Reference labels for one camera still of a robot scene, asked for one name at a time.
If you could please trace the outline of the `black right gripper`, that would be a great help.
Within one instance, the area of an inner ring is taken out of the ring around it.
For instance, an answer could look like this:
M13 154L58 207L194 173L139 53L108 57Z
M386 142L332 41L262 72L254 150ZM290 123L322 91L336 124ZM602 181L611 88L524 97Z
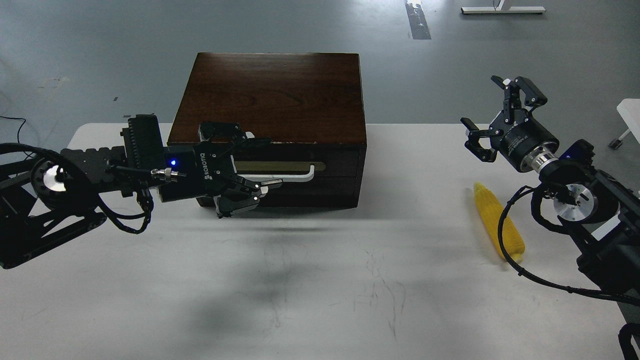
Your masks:
M480 130L470 118L461 117L460 122L467 129L464 146L480 161L493 163L498 152L519 173L532 171L527 160L536 148L544 147L555 153L560 142L530 112L547 104L548 98L532 82L517 76L514 80L492 75L490 80L503 89L503 111L498 112L490 123L490 129ZM515 121L506 121L515 117ZM491 148L484 148L480 139L491 138Z

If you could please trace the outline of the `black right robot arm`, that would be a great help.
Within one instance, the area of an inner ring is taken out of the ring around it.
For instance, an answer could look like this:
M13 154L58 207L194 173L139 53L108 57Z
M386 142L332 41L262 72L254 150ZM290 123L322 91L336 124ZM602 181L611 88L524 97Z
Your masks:
M475 157L492 163L498 155L519 173L534 171L537 187L522 186L505 207L474 184L478 212L498 254L519 276L569 294L637 307L639 297L639 198L610 174L593 165L594 146L585 139L557 156L559 141L533 116L547 97L528 78L492 76L503 91L502 109L487 129L461 118L464 146ZM569 236L580 251L578 271L597 289L560 285L519 264L524 245L508 220L512 205L531 195L532 218L547 230Z

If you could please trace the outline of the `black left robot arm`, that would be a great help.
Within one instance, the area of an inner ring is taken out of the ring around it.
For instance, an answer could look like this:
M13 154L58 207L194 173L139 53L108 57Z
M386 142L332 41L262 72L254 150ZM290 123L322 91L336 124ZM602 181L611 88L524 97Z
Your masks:
M124 144L60 152L23 143L2 143L3 155L32 158L1 166L1 266L13 269L111 221L140 234L162 202L211 198L219 218L254 209L281 177L239 175L236 151L270 143L237 123L205 121L199 143L164 145L155 115L128 119Z

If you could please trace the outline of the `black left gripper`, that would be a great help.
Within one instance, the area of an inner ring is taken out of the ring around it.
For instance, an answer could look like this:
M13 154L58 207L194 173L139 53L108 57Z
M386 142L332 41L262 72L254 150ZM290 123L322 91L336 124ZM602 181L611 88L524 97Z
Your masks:
M214 197L218 218L253 210L271 189L284 184L276 175L234 173L232 155L254 150L272 142L270 137L251 137L239 123L203 121L196 145L166 146L163 155L172 171L181 173L176 182L158 187L163 203L183 199Z

